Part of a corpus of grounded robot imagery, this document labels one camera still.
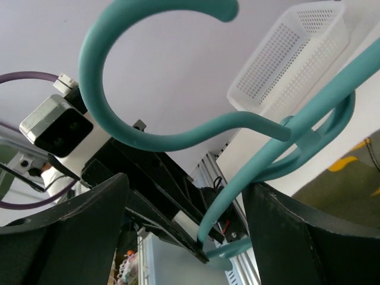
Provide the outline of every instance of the curved teal tube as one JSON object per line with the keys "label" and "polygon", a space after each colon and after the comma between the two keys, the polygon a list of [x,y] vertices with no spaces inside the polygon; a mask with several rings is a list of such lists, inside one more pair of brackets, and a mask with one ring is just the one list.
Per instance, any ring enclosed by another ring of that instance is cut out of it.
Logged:
{"label": "curved teal tube", "polygon": [[270,181],[288,175],[308,162],[314,155],[333,141],[349,124],[355,108],[355,92],[344,99],[328,117],[328,119],[316,130],[316,133],[324,137],[317,144],[311,145],[306,151],[299,148],[285,158],[276,161],[261,172],[252,182]]}
{"label": "curved teal tube", "polygon": [[97,123],[112,137],[147,151],[176,151],[199,144],[224,131],[249,128],[278,140],[290,138],[290,130],[251,112],[233,112],[177,135],[140,132],[117,117],[103,89],[103,68],[113,44],[136,22],[170,10],[203,12],[220,21],[238,13],[235,0],[116,0],[101,14],[87,34],[79,57],[79,82],[83,101]]}
{"label": "curved teal tube", "polygon": [[[219,193],[206,212],[198,231],[198,240],[204,242],[216,221],[240,192],[256,177],[309,131],[329,111],[333,110],[358,86],[380,69],[380,39],[376,40],[356,59],[339,72],[286,126],[292,137],[286,142],[271,139],[235,175]],[[328,136],[323,141],[329,142]]]}
{"label": "curved teal tube", "polygon": [[[142,150],[176,151],[191,147],[232,128],[249,128],[271,139],[230,181],[202,220],[198,239],[206,240],[215,221],[237,195],[252,181],[277,178],[294,171],[333,140],[349,122],[354,106],[355,89],[380,69],[380,40],[374,42],[327,84],[286,126],[249,112],[234,112],[215,118],[191,131],[177,135],[153,135],[137,131],[120,120],[110,108],[103,89],[103,68],[107,54],[120,35],[130,26],[153,14],[171,10],[190,10],[208,14],[220,21],[231,21],[238,13],[236,0],[116,0],[99,17],[85,38],[79,58],[79,82],[84,103],[111,136]],[[318,143],[297,150],[278,163],[273,163],[291,145],[303,138],[307,146],[310,129],[329,111],[332,117],[317,134]],[[230,243],[209,257],[224,254],[230,258],[246,250],[249,239]]]}

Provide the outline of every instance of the purple cable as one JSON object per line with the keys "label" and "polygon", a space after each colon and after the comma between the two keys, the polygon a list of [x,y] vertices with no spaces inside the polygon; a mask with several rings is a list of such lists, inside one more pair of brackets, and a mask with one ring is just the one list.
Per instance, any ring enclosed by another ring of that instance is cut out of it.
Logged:
{"label": "purple cable", "polygon": [[65,195],[75,185],[75,183],[77,183],[77,181],[73,180],[64,189],[59,191],[57,194],[43,201],[30,203],[30,204],[13,204],[13,203],[0,201],[0,208],[8,209],[8,210],[30,210],[30,209],[35,209],[35,208],[48,205],[51,202],[54,202],[55,200],[60,198],[61,196]]}
{"label": "purple cable", "polygon": [[[19,72],[12,72],[12,73],[0,75],[0,84],[6,83],[9,81],[14,81],[14,80],[21,80],[21,79],[39,79],[39,80],[55,82],[57,78],[58,78],[57,75],[45,73],[45,72],[19,71]],[[4,128],[9,129],[11,131],[20,133],[20,130],[18,128],[8,125],[7,123],[3,121],[0,121],[0,126],[3,126]]]}
{"label": "purple cable", "polygon": [[[45,73],[45,72],[20,71],[20,72],[12,72],[12,73],[0,75],[0,84],[13,81],[13,80],[21,80],[21,79],[40,79],[40,80],[55,82],[57,78],[58,78],[57,75]],[[2,121],[0,121],[0,126],[3,126],[4,128],[10,129],[15,132],[20,132],[17,128],[10,126],[7,123],[4,123]],[[75,185],[75,183],[77,183],[77,181],[73,180],[64,189],[62,189],[57,194],[55,194],[54,196],[51,196],[50,198],[46,200],[36,202],[36,203],[30,203],[30,204],[13,204],[13,203],[0,201],[0,208],[9,209],[9,210],[30,210],[30,209],[48,205],[51,202],[60,198],[61,196],[65,195]]]}

